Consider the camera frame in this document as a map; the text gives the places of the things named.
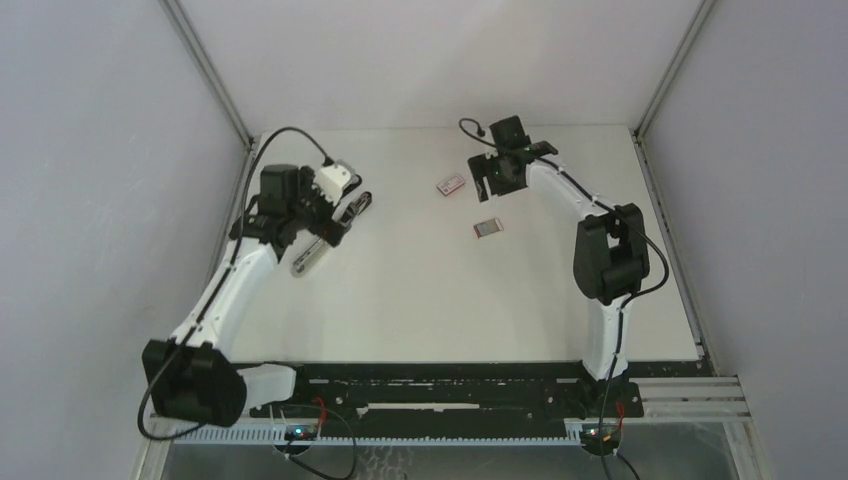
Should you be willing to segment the red white staple box sleeve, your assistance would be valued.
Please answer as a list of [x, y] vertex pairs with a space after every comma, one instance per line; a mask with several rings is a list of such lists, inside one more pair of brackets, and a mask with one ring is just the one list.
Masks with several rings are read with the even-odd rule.
[[453, 174], [436, 185], [436, 189], [444, 197], [448, 197], [466, 185], [465, 179], [459, 174]]

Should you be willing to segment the black stapler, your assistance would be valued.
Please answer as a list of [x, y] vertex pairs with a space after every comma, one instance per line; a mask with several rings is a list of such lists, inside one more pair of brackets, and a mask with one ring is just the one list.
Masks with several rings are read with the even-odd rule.
[[346, 196], [356, 190], [362, 184], [362, 178], [358, 174], [354, 174], [351, 180], [347, 183], [343, 190], [343, 195]]

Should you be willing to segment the red staple box tray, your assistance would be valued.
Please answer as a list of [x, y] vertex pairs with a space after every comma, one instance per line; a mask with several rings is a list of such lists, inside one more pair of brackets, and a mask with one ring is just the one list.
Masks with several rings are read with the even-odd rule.
[[480, 239], [503, 230], [503, 224], [498, 218], [490, 218], [473, 225], [475, 236]]

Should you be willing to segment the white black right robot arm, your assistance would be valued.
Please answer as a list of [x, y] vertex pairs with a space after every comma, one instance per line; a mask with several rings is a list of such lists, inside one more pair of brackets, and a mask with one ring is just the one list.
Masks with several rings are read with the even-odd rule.
[[613, 205], [582, 185], [558, 149], [532, 141], [516, 115], [488, 127], [462, 118], [458, 126], [486, 148], [468, 160], [479, 201], [530, 189], [576, 219], [572, 272], [589, 302], [582, 364], [593, 378], [578, 388], [578, 402], [589, 415], [605, 415], [618, 400], [609, 380], [627, 368], [621, 352], [630, 305], [650, 272], [641, 209], [633, 203]]

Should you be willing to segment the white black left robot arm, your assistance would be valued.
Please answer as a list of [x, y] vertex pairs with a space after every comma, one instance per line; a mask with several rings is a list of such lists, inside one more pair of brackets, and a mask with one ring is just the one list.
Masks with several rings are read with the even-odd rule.
[[273, 403], [290, 417], [311, 407], [311, 388], [293, 368], [276, 363], [239, 368], [230, 359], [246, 311], [298, 234], [337, 246], [345, 228], [339, 204], [362, 180], [341, 162], [314, 170], [268, 165], [259, 191], [245, 201], [229, 232], [222, 262], [186, 319], [142, 353], [148, 382], [141, 405], [156, 415], [230, 427], [252, 409]]

